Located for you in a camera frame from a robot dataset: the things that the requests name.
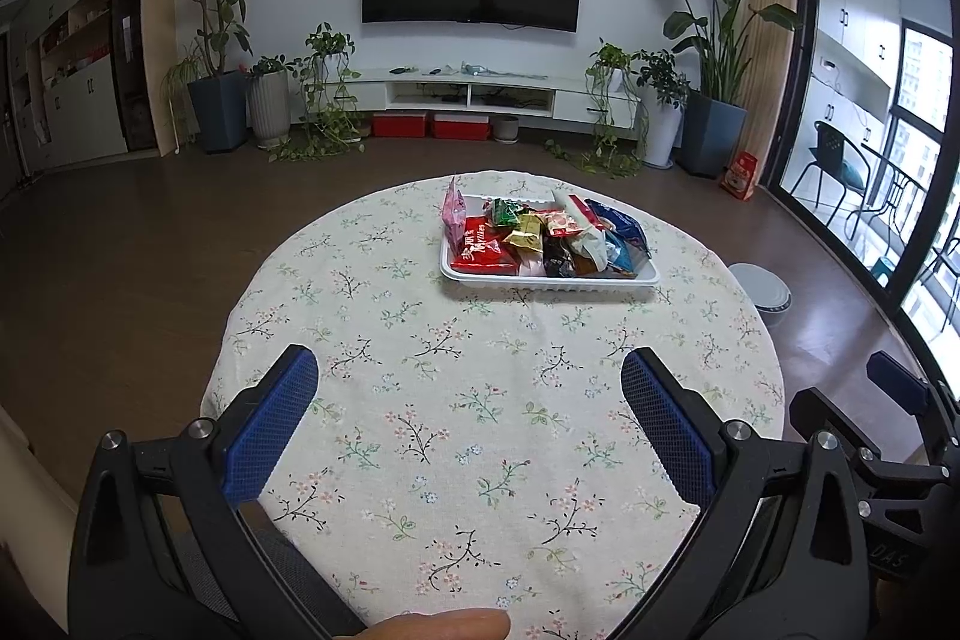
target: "tray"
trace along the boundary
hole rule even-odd
[[[467,204],[467,216],[483,215],[484,202],[492,198],[493,196],[467,196],[465,194],[464,203]],[[536,210],[556,208],[555,202],[550,199],[517,199],[517,201],[529,204]],[[440,243],[440,271],[450,280],[455,280],[467,287],[519,287],[520,289],[531,290],[637,290],[642,287],[655,286],[659,283],[659,271],[653,261],[632,245],[628,245],[628,247],[630,248],[630,256],[634,260],[634,268],[637,270],[637,277],[632,279],[466,274],[458,272],[450,266],[450,262],[453,260],[453,249],[446,238],[446,232],[443,232],[443,242]]]

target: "round table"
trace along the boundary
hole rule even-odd
[[[499,606],[512,638],[602,638],[697,509],[666,477],[619,371],[649,345],[723,419],[779,437],[784,384],[757,311],[714,253],[607,196],[520,172],[465,194],[560,187],[640,220],[661,283],[641,292],[468,290],[440,275],[449,178],[364,196],[263,263],[203,397],[216,416],[289,343],[316,399],[260,502],[368,623]]]

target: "white tv cabinet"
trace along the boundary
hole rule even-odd
[[[348,79],[347,84],[359,112],[436,110],[515,115],[524,127],[580,133],[589,133],[599,116],[584,78],[474,77],[420,71],[392,74],[385,68],[357,71],[360,76]],[[616,133],[635,138],[637,102],[618,92],[611,94],[610,103]]]

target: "beige sofa arm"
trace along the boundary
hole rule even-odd
[[[28,450],[0,408],[0,545],[27,588],[66,632],[66,592],[77,506]]]

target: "floral tablecloth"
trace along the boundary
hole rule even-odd
[[[633,215],[659,287],[458,287],[438,263],[447,184],[365,196],[280,245],[229,316],[203,414],[287,344],[308,346],[317,397],[260,502],[361,617],[496,605],[512,638],[602,638],[696,516],[623,400],[623,356],[653,347],[722,418],[779,437],[773,344],[696,239],[520,172],[463,175],[461,187],[535,199],[560,186]]]

